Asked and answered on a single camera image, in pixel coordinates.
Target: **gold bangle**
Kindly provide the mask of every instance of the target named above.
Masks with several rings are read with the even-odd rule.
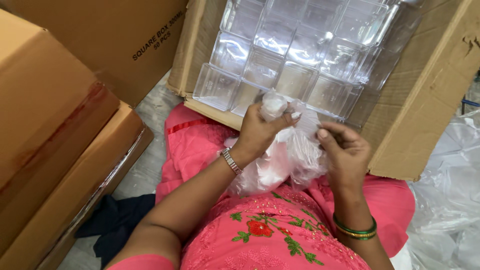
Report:
[[[344,229],[340,228],[337,224],[335,224],[335,226],[336,226],[337,230],[341,231],[343,234],[346,234],[346,235],[354,237],[354,238],[370,238],[370,237],[373,237],[377,234],[377,230],[375,230],[371,233],[367,233],[367,234],[360,234],[360,233],[347,232]]]

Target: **hand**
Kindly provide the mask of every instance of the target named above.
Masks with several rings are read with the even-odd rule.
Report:
[[[338,123],[322,123],[317,138],[327,152],[327,179],[334,193],[362,194],[370,145],[357,132]]]
[[[230,151],[233,160],[241,169],[261,157],[280,130],[300,120],[300,115],[292,119],[291,113],[285,113],[267,123],[260,115],[261,107],[261,103],[248,107],[240,129],[240,137]]]

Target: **bangle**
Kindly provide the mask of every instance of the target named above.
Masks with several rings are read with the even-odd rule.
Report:
[[[238,175],[238,174],[242,174],[243,171],[237,166],[237,164],[235,163],[235,161],[233,161],[232,157],[230,156],[230,153],[228,152],[229,150],[231,149],[231,147],[228,147],[226,149],[224,149],[222,152],[221,152],[221,155],[225,158],[225,160],[227,161],[228,165],[230,166],[230,168],[232,168],[232,170]]]
[[[342,223],[338,221],[335,214],[333,214],[333,220],[335,222],[336,228],[343,234],[350,236],[351,238],[358,239],[358,240],[368,240],[372,239],[375,235],[377,235],[377,222],[375,218],[372,217],[373,226],[367,231],[355,231],[345,227]]]

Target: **fingernail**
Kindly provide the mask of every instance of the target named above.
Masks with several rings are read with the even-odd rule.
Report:
[[[318,135],[320,136],[320,138],[325,139],[328,136],[328,131],[326,129],[321,128],[318,131]]]
[[[298,119],[300,119],[300,116],[301,116],[301,112],[294,112],[294,113],[292,113],[292,119],[293,119],[293,120],[298,120]]]

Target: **silver wristwatch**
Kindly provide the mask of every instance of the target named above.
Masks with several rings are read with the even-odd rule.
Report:
[[[228,152],[231,149],[231,147],[225,148],[221,154],[227,161],[228,165],[236,174],[241,174],[243,171],[237,166],[237,164],[233,161],[232,157],[230,156],[230,153]]]

